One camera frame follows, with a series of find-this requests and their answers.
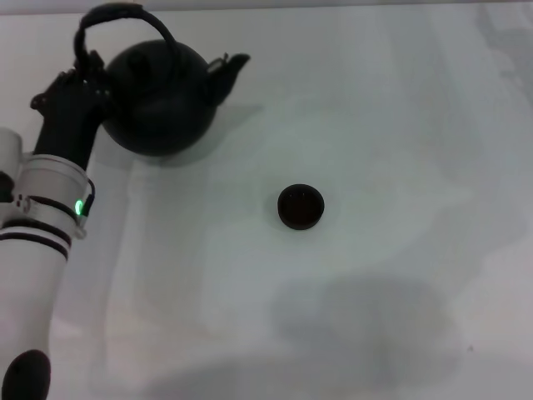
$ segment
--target kettle spout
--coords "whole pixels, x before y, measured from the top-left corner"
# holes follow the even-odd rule
[[[236,54],[228,60],[218,58],[207,67],[207,80],[204,83],[207,101],[213,106],[219,106],[232,92],[237,76],[246,63],[250,60],[247,54]]]

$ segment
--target green led light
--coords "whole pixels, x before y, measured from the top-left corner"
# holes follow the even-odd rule
[[[74,209],[76,210],[76,214],[77,215],[82,215],[83,201],[82,200],[78,200],[76,202],[76,205],[74,206]]]

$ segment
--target black cap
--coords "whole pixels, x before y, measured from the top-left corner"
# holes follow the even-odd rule
[[[291,185],[277,199],[277,212],[289,228],[303,231],[320,221],[324,213],[324,198],[309,185]]]

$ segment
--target white backdrop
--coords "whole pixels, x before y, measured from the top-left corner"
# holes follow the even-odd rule
[[[360,4],[502,3],[501,0],[137,0],[151,10],[326,7]],[[83,13],[105,0],[0,0],[1,14]]]
[[[531,5],[156,15],[252,60],[187,152],[97,136],[49,398],[530,399]],[[26,150],[80,17],[0,17],[0,123]],[[88,47],[153,38],[109,23]],[[326,200],[308,232],[276,215],[294,182]]]

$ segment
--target black stripe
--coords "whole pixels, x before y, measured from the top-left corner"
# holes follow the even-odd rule
[[[56,235],[58,238],[61,238],[67,242],[68,246],[72,246],[72,240],[64,231],[58,227],[53,227],[47,223],[36,221],[34,219],[13,219],[12,221],[7,221],[3,224],[2,228],[15,228],[15,227],[25,227],[25,228],[35,228],[42,231]]]
[[[4,233],[3,235],[0,235],[0,241],[11,240],[11,239],[28,240],[29,242],[41,243],[44,246],[49,246],[50,248],[53,248],[54,250],[58,250],[68,260],[67,249],[64,248],[61,244],[54,242],[53,240],[46,239],[38,235],[31,235],[29,233],[12,232],[12,233]]]
[[[2,400],[44,400],[52,367],[44,352],[29,350],[15,358],[2,381]]]
[[[52,200],[51,198],[47,197],[41,197],[41,196],[29,196],[34,202],[40,203],[45,206],[50,206],[58,209],[59,211],[63,211],[66,213],[70,218],[72,218],[77,223],[77,215],[71,208],[67,207],[66,205],[56,202],[55,200]]]

